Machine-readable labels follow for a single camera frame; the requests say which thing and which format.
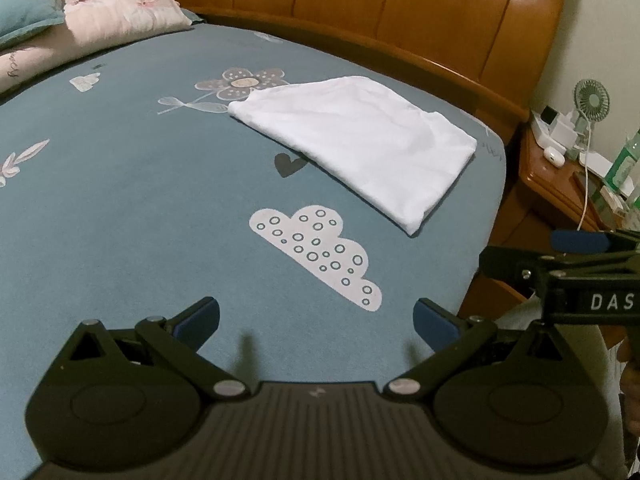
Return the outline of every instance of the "ribbed black surface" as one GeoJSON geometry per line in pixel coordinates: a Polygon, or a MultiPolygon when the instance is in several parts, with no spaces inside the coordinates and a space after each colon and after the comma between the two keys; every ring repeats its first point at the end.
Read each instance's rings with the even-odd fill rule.
{"type": "Polygon", "coordinates": [[[417,406],[373,384],[265,383],[217,405],[184,447],[128,472],[86,474],[47,464],[31,480],[601,480],[588,466],[521,475],[451,449],[417,406]]]}

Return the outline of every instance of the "white charging cable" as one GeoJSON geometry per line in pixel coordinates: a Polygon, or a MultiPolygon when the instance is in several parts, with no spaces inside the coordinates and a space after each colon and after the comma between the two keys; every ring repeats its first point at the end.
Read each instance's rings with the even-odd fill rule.
{"type": "Polygon", "coordinates": [[[587,205],[589,203],[589,167],[587,162],[587,157],[589,155],[589,148],[591,147],[591,121],[587,118],[582,110],[578,110],[580,115],[582,115],[587,121],[587,150],[584,152],[584,208],[582,209],[582,217],[580,218],[580,223],[578,224],[579,231],[582,228],[582,223],[584,222],[584,217],[587,216],[587,205]]]}

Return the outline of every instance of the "flower center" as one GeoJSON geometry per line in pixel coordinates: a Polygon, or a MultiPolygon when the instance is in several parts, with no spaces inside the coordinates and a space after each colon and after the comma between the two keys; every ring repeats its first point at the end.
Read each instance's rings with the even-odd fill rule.
{"type": "Polygon", "coordinates": [[[242,79],[236,79],[231,82],[231,86],[236,88],[246,88],[247,86],[256,86],[260,81],[255,77],[243,77],[242,79]]]}

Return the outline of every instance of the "wall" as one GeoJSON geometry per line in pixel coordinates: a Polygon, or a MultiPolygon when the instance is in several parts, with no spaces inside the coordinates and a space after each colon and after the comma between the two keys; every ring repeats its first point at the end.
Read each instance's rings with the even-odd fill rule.
{"type": "Polygon", "coordinates": [[[611,111],[596,125],[592,149],[613,160],[625,136],[640,128],[640,0],[565,0],[531,107],[569,111],[582,78],[597,79],[609,91],[611,111]]]}

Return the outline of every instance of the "mattress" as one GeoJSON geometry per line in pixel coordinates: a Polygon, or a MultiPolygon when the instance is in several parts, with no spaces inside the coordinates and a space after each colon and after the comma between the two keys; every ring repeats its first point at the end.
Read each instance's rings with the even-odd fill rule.
{"type": "Polygon", "coordinates": [[[38,463],[24,408],[86,318],[130,328],[213,296],[220,328],[200,354],[248,384],[382,386],[431,353],[412,327],[415,301],[459,309],[504,186],[500,139],[458,108],[312,48],[207,24],[50,73],[5,99],[0,124],[7,479],[38,463]],[[345,75],[478,140],[412,237],[226,112],[255,89],[345,75]]]}

